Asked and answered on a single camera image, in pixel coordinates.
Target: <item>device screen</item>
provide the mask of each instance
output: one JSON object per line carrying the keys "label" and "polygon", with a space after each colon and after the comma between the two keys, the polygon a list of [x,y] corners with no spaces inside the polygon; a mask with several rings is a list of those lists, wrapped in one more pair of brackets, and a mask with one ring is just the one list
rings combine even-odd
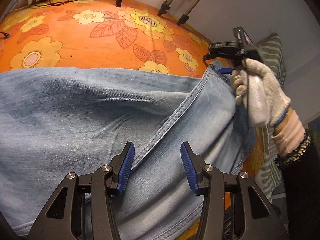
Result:
{"label": "device screen", "polygon": [[247,44],[252,44],[253,42],[250,40],[250,38],[247,35],[247,33],[245,31],[243,31],[243,33],[244,33],[244,37],[245,37],[245,40],[246,40]]}

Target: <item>person's arm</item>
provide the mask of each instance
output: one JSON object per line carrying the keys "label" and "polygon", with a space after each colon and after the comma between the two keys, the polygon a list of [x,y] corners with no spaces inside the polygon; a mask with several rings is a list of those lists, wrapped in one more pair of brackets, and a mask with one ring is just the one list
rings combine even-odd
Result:
{"label": "person's arm", "polygon": [[320,237],[320,162],[316,147],[291,108],[275,127],[274,135],[286,191],[290,239],[317,239]]}

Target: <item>gold knitted cuff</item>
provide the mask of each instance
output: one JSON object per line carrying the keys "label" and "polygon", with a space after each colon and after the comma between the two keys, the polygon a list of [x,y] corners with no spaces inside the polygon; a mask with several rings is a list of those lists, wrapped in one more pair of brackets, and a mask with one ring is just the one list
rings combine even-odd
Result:
{"label": "gold knitted cuff", "polygon": [[303,140],[300,142],[299,146],[291,153],[288,153],[284,158],[281,158],[279,155],[276,158],[276,165],[278,169],[284,170],[288,168],[293,163],[300,161],[302,155],[308,150],[311,145],[312,137],[309,134],[308,129],[304,134]]}

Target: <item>orange floral bedsheet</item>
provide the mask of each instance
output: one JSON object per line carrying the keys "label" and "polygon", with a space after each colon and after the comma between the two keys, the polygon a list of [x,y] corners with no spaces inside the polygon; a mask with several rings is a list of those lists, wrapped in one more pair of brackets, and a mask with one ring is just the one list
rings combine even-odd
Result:
{"label": "orange floral bedsheet", "polygon": [[[187,24],[177,26],[177,19],[168,14],[156,16],[158,10],[151,6],[123,0],[117,8],[115,3],[79,0],[57,7],[43,3],[44,7],[10,13],[0,24],[0,30],[11,35],[0,38],[0,73],[74,66],[202,77],[208,39]],[[228,60],[217,59],[224,67],[232,66]],[[246,163],[244,170],[254,176],[261,164],[256,158]],[[194,235],[198,222],[178,240]]]}

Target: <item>pink sleeve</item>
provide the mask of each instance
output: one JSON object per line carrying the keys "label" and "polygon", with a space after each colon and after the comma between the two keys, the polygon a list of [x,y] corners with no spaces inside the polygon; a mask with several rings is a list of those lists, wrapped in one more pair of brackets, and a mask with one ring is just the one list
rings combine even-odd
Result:
{"label": "pink sleeve", "polygon": [[285,157],[293,152],[304,138],[305,130],[295,111],[284,129],[276,136],[272,137],[279,151],[280,157]]}

